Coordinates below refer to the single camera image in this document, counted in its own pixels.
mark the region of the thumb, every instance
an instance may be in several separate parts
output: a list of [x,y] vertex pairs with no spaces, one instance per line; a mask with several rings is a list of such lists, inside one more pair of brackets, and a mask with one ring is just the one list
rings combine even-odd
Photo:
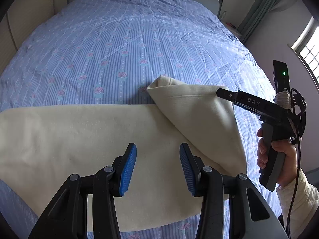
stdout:
[[296,154],[295,148],[288,139],[273,141],[272,148],[277,152],[284,152],[287,156],[294,156]]

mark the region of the window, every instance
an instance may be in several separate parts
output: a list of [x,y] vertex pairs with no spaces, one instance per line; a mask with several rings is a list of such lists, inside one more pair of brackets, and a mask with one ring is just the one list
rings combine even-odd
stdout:
[[313,18],[292,48],[304,62],[319,88],[319,27]]

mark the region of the finger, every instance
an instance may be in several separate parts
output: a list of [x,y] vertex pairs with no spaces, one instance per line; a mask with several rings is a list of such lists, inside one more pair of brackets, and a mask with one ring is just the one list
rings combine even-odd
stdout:
[[264,169],[266,167],[266,164],[264,164],[259,158],[257,159],[257,165],[261,168]]
[[277,152],[285,152],[287,156],[296,154],[296,149],[291,145],[291,142],[288,139],[273,141],[272,148]]
[[262,137],[263,136],[263,129],[262,128],[258,129],[257,136],[258,137]]
[[262,155],[267,151],[263,138],[258,141],[258,151],[260,151]]
[[258,159],[260,159],[262,163],[266,164],[268,162],[268,155],[266,155],[266,154],[262,155],[259,150],[257,151],[257,156],[258,156]]

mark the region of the nightstand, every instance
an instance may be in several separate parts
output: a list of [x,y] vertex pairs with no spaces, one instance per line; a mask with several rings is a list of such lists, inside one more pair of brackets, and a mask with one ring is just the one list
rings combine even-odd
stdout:
[[221,22],[231,33],[233,33],[238,39],[240,39],[241,34],[235,29],[227,25],[225,22]]

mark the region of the green curtain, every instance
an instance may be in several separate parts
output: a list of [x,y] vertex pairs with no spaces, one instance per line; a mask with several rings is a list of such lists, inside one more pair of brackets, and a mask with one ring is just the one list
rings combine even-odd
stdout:
[[247,39],[270,9],[279,1],[280,0],[255,0],[247,16],[237,28],[237,30],[242,34],[240,41],[243,44],[245,44]]

